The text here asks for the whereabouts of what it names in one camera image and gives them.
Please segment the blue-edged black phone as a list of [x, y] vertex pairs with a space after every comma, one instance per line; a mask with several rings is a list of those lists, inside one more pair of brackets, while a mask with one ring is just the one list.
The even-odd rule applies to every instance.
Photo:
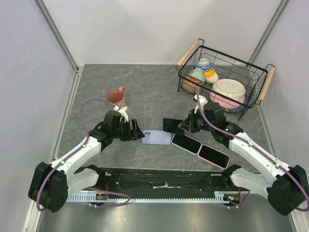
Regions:
[[186, 132], [178, 127], [182, 122], [183, 120], [179, 119], [163, 118], [163, 131], [177, 135], [185, 135]]

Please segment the lavender phone case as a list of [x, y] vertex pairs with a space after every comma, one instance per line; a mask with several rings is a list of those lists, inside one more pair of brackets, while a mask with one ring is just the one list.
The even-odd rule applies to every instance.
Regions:
[[171, 133], [163, 130], [144, 130], [143, 134], [142, 143], [144, 144], [169, 145], [171, 143]]

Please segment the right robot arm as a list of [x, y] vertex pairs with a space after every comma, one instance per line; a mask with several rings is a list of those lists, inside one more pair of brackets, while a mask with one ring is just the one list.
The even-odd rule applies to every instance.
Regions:
[[226, 120], [218, 103], [200, 99], [196, 103], [179, 127], [189, 133], [209, 131], [216, 142], [245, 158], [260, 172], [254, 174], [233, 165], [221, 178], [224, 189], [241, 187], [257, 193], [285, 216], [294, 210], [309, 210], [300, 208], [303, 202], [309, 201], [309, 183], [304, 168], [291, 166], [266, 152], [242, 128]]

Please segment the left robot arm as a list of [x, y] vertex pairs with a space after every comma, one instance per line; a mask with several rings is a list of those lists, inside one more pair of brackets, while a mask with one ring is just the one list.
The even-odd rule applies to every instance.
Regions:
[[82, 142], [66, 155], [37, 165], [28, 191], [39, 211], [57, 212], [68, 197], [88, 187], [101, 190], [106, 178], [93, 168], [78, 169], [91, 157], [99, 154], [113, 140], [136, 141], [144, 137], [136, 119], [129, 119], [127, 107], [115, 107], [98, 123]]

